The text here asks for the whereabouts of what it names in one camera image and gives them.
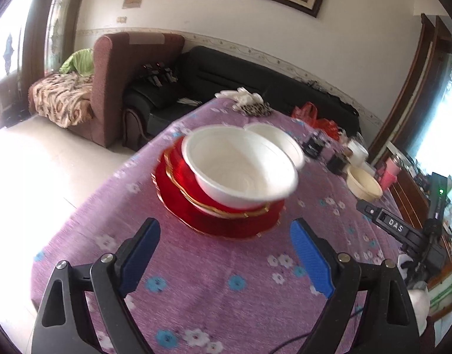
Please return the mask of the dark jar with cork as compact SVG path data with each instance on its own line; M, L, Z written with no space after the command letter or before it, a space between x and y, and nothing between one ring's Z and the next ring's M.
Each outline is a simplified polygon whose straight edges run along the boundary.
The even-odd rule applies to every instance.
M343 151L336 150L326 164L327 170L336 176L342 176L350 165L352 155L353 152L349 148Z

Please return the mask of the white foam bowl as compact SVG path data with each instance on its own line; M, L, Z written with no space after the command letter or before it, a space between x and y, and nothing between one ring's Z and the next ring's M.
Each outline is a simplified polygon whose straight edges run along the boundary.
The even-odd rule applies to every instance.
M181 152L200 188L232 209L281 201L297 189L288 155L265 137L236 126L208 125L187 135Z
M297 171L305 165L304 152L300 145L283 130L264 123L252 123L244 126L244 129L259 134L279 147L294 164Z

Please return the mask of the cream plastic bowl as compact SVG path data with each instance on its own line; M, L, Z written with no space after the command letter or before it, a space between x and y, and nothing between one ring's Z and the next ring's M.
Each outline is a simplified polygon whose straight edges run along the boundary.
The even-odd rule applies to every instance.
M377 180L361 167L347 167L346 184L351 193L358 199L373 202L380 199L383 190Z

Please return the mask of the red plastic bag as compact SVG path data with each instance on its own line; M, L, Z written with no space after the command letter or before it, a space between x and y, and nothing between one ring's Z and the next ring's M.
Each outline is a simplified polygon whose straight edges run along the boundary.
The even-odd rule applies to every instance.
M324 131L330 138L339 141L340 133L339 127L333 120L318 117L317 107L310 101L306 102L303 106L295 106L291 112L291 117L306 124L312 128Z

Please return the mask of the white plastic jar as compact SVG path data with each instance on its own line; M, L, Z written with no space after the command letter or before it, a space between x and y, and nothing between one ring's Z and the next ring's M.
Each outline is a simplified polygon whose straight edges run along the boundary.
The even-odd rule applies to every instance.
M349 164L361 167L369 156L368 150L360 142L352 138L348 141L346 147Z

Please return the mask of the white cloth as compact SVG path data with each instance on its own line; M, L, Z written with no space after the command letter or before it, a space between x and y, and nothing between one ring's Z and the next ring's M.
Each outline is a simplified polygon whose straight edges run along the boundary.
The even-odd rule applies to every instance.
M235 111L240 111L244 106L251 106L255 104L263 104L263 98L258 93L250 93L244 87L237 90L221 90L215 93L216 98L228 98L234 101L232 108Z

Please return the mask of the black sofa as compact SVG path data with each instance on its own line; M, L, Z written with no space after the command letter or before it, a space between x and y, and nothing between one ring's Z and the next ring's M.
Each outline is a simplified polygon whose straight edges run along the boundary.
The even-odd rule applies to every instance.
M317 117L334 121L350 136L361 130L358 111L317 82L302 82L262 65L196 46L170 65L146 64L125 88L124 144L139 150L172 122L212 100L221 90L244 87L272 109L291 115L311 102Z

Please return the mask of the pink thermos bottle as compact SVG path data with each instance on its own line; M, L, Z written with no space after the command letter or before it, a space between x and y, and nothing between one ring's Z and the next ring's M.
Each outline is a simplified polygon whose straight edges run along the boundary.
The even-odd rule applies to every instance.
M402 162L398 155L393 154L385 161L384 171L380 177L380 187L387 190L397 181L397 176L401 171Z

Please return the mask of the purple floral tablecloth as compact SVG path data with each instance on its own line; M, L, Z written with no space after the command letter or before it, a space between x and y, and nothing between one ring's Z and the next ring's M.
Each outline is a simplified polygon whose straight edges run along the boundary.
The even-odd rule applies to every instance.
M198 127L247 123L250 118L234 111L231 100L218 98L155 137L37 255L32 302L41 302L58 261L91 263L154 217L161 224L161 240L127 304L157 353L268 353L274 348L295 353L297 336L312 329L326 300L291 246L291 222L305 219L336 251L364 263L397 259L399 245L356 210L355 196L324 160L306 161L280 220L258 237L210 237L169 213L152 179L161 153Z

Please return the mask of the patterned blanket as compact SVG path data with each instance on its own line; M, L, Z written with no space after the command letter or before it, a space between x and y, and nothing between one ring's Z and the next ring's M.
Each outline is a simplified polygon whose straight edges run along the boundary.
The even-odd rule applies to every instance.
M76 72L52 73L35 82L28 91L31 114L46 117L61 128L90 122L93 76Z

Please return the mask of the red glass plate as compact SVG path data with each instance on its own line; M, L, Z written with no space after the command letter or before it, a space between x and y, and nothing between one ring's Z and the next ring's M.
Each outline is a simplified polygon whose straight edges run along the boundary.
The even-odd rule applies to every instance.
M210 198L200 188L195 174L183 158L181 151L183 140L184 137L176 139L173 146L163 153L163 159L166 164L165 171L167 177L178 188L189 204L194 205L202 213L223 219L258 217L266 214L270 210L271 203L266 203L251 209L233 209L226 205L221 205L219 202Z
M284 201L272 203L264 214L244 218L217 217L190 203L168 176L168 163L165 158L169 157L172 150L173 148L169 148L163 151L153 172L153 183L164 207L190 229L213 237L239 240L254 238L257 234L275 227Z

